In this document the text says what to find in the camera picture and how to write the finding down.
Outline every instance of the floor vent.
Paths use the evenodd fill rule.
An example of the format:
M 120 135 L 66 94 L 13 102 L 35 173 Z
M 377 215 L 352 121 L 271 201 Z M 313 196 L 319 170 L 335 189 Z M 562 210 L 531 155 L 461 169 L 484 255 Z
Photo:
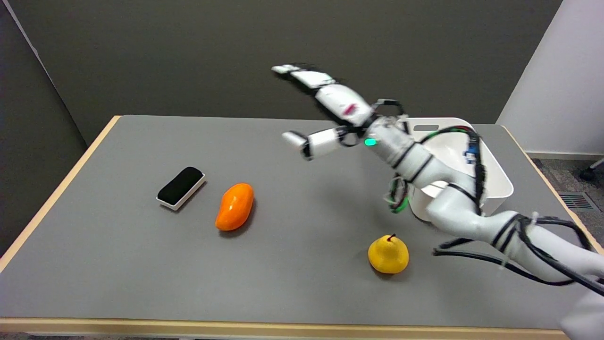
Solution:
M 558 192 L 567 207 L 573 211 L 600 211 L 584 192 Z

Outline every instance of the green indicator light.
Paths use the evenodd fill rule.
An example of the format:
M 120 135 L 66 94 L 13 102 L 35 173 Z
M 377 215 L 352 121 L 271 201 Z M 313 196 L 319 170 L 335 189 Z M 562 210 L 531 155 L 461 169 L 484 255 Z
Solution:
M 374 146 L 377 143 L 378 143 L 378 141 L 375 140 L 374 138 L 365 139 L 365 145 L 367 145 L 367 146 Z

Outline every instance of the orange mango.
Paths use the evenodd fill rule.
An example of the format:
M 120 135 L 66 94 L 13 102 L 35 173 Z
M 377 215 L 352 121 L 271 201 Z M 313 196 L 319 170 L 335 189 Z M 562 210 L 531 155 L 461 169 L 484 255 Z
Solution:
M 222 231 L 237 229 L 248 219 L 253 203 L 252 186 L 247 183 L 235 184 L 222 196 L 216 227 Z

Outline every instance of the white plastic bin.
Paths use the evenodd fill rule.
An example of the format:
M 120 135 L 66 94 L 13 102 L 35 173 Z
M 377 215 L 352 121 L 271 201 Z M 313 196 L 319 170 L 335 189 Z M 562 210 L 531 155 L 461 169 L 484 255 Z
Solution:
M 470 123 L 459 118 L 409 118 L 409 129 L 416 141 L 436 130 L 454 125 L 472 127 Z M 474 176 L 474 166 L 467 164 L 463 155 L 467 150 L 466 134 L 456 132 L 442 134 L 428 140 L 424 146 L 444 164 Z M 490 215 L 511 196 L 514 186 L 482 140 L 480 141 L 480 155 L 487 172 L 482 209 L 486 215 Z M 446 185 L 447 183 L 443 181 L 436 181 L 423 189 L 410 185 L 409 204 L 413 214 L 421 220 L 430 221 L 426 214 L 426 207 Z

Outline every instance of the red marking on robot finger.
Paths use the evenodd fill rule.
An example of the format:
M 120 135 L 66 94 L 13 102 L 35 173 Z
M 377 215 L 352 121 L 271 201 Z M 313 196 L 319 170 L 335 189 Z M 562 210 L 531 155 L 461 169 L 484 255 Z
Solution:
M 352 114 L 354 114 L 356 112 L 356 104 L 350 104 L 346 110 L 344 110 L 344 115 L 345 116 L 351 116 Z

